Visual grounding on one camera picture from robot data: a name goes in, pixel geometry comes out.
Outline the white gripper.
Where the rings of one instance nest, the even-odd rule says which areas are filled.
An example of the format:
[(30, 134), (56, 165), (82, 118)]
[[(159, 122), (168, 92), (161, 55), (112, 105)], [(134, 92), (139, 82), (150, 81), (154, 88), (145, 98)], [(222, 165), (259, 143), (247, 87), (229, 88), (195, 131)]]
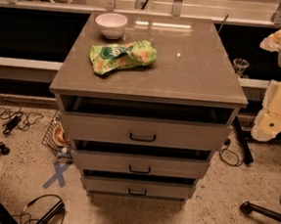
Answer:
[(262, 109), (254, 120), (252, 137), (267, 142), (281, 132), (281, 82), (272, 80), (262, 100)]

